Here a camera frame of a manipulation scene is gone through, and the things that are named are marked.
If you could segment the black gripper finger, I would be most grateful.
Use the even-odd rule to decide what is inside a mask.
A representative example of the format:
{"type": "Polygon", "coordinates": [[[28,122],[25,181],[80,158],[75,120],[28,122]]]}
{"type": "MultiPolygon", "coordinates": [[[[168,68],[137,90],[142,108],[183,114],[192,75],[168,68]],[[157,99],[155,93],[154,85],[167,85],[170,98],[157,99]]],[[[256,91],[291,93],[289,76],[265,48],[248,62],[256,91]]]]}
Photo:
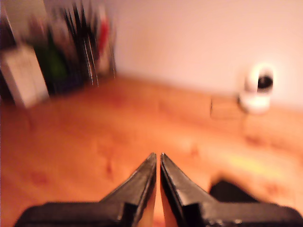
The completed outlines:
{"type": "Polygon", "coordinates": [[[202,204],[217,200],[194,183],[169,157],[160,156],[160,181],[179,227],[205,227],[202,204]]]}
{"type": "Polygon", "coordinates": [[[156,184],[157,156],[151,153],[101,201],[102,227],[137,227],[156,184]]]}

